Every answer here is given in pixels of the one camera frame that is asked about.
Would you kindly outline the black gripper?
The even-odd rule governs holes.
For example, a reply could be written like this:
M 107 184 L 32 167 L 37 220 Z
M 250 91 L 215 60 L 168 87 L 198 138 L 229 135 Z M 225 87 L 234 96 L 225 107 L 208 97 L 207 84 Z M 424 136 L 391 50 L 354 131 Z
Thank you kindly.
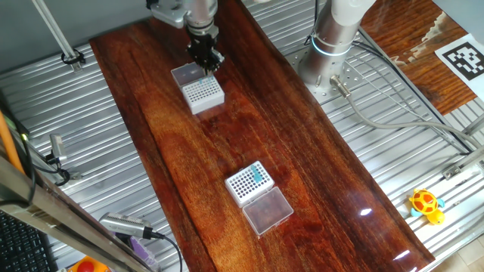
M 225 56 L 216 50 L 218 35 L 195 35 L 192 32 L 188 32 L 188 36 L 190 44 L 187 50 L 191 58 L 198 64 L 206 76 L 212 75 L 225 60 Z

